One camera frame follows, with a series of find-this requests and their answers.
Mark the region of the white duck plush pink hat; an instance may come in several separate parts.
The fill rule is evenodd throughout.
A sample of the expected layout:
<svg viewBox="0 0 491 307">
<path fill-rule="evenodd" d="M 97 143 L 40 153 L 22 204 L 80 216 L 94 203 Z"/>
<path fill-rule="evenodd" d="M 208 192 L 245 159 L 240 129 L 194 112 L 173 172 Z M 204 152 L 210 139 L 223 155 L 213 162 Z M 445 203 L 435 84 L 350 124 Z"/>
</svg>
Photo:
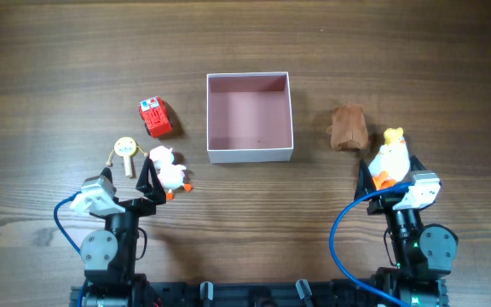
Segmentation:
<svg viewBox="0 0 491 307">
<path fill-rule="evenodd" d="M 149 158 L 153 162 L 153 166 L 158 171 L 158 179 L 166 190 L 166 199 L 174 199 L 174 191 L 183 188 L 190 192 L 193 189 L 191 183 L 185 182 L 185 165 L 175 164 L 175 156 L 173 148 L 158 146 L 149 152 Z"/>
</svg>

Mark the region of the white duck plush yellow hat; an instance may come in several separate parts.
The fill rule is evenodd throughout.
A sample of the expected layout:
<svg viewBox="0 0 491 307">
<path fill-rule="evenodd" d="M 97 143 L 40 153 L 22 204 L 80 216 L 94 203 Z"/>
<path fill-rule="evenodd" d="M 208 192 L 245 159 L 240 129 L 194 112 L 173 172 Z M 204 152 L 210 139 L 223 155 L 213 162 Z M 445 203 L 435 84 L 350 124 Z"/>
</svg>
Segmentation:
<svg viewBox="0 0 491 307">
<path fill-rule="evenodd" d="M 408 174 L 410 159 L 402 127 L 388 128 L 384 132 L 384 144 L 369 164 L 368 170 L 377 190 L 396 185 Z"/>
</svg>

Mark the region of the yellow wooden rattle drum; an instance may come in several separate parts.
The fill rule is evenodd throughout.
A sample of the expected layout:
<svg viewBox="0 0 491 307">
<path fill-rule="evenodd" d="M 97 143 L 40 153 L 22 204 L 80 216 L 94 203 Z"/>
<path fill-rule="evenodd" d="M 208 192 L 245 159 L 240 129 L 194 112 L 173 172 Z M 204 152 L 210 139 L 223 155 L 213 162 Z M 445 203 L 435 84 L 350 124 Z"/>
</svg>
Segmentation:
<svg viewBox="0 0 491 307">
<path fill-rule="evenodd" d="M 120 137 L 113 146 L 113 150 L 110 152 L 108 159 L 106 161 L 106 166 L 109 167 L 113 164 L 113 156 L 117 154 L 119 157 L 123 159 L 124 162 L 124 174 L 128 178 L 133 177 L 132 170 L 132 159 L 131 157 L 139 150 L 145 157 L 148 156 L 148 153 L 144 151 L 137 142 L 129 136 Z"/>
</svg>

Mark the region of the brown capybara plush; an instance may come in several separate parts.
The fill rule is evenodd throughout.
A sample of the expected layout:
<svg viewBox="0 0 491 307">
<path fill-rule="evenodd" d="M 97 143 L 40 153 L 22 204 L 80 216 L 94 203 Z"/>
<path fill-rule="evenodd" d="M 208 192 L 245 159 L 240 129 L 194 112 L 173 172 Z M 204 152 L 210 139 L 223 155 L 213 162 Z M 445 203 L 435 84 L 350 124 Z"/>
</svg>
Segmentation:
<svg viewBox="0 0 491 307">
<path fill-rule="evenodd" d="M 357 104 L 345 104 L 332 111 L 332 124 L 326 133 L 334 150 L 365 150 L 369 136 L 363 109 Z"/>
</svg>

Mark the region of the red toy fire truck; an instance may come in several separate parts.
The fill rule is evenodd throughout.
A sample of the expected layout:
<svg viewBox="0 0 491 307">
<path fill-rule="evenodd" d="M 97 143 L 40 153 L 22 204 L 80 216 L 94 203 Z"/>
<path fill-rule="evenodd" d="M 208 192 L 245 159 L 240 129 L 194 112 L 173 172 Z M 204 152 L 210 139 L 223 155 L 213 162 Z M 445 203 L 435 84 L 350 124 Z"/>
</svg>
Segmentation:
<svg viewBox="0 0 491 307">
<path fill-rule="evenodd" d="M 152 96 L 139 102 L 139 114 L 144 121 L 146 131 L 152 138 L 166 135 L 173 130 L 165 101 Z"/>
</svg>

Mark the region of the white cardboard box pink inside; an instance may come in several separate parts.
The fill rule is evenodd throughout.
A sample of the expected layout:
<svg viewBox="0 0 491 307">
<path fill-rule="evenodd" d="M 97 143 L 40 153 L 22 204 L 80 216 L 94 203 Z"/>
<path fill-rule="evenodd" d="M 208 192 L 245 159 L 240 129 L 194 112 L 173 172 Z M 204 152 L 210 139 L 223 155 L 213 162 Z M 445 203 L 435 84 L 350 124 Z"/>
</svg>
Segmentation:
<svg viewBox="0 0 491 307">
<path fill-rule="evenodd" d="M 293 149 L 287 72 L 206 75 L 206 150 L 212 164 L 288 161 Z"/>
</svg>

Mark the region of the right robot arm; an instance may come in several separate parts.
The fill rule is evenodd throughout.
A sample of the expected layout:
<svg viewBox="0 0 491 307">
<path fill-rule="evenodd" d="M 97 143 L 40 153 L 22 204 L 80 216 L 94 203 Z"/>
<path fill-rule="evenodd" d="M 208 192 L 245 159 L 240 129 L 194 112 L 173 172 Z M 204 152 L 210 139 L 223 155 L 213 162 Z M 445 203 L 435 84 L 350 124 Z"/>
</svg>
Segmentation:
<svg viewBox="0 0 491 307">
<path fill-rule="evenodd" d="M 384 238 L 394 252 L 391 266 L 378 268 L 369 283 L 410 306 L 448 307 L 444 277 L 452 271 L 459 238 L 441 224 L 422 223 L 420 213 L 436 202 L 442 183 L 416 157 L 409 161 L 409 187 L 369 200 L 367 213 L 385 216 Z"/>
</svg>

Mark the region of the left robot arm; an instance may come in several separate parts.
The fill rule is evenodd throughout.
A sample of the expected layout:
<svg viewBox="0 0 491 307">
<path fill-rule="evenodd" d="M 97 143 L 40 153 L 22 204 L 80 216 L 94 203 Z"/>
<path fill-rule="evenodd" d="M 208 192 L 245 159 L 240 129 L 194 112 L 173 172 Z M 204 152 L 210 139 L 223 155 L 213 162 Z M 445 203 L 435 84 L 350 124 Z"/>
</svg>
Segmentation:
<svg viewBox="0 0 491 307">
<path fill-rule="evenodd" d="M 119 200 L 109 168 L 88 178 L 72 202 L 72 209 L 102 219 L 105 226 L 88 234 L 80 246 L 84 262 L 84 285 L 75 305 L 88 306 L 155 306 L 162 298 L 150 286 L 144 274 L 136 273 L 137 241 L 147 233 L 139 219 L 152 216 L 157 206 L 166 202 L 165 191 L 150 159 L 145 159 L 136 183 L 142 197 Z"/>
</svg>

